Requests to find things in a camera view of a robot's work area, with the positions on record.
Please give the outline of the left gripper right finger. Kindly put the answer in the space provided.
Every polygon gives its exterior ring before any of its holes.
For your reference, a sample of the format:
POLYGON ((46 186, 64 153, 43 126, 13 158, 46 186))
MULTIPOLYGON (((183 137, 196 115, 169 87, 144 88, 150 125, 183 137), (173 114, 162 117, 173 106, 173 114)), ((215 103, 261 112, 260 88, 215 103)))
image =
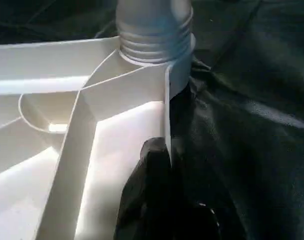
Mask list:
POLYGON ((175 239, 245 240, 230 195, 212 166, 178 137, 171 140, 176 190, 175 239))

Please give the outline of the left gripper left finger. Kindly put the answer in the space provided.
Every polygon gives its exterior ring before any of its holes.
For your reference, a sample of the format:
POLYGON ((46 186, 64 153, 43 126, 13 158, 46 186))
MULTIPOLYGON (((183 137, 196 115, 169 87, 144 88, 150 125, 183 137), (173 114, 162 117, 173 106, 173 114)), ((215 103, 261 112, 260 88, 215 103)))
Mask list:
POLYGON ((165 140, 144 142, 140 160, 121 194, 115 240, 170 240, 172 170, 165 140))

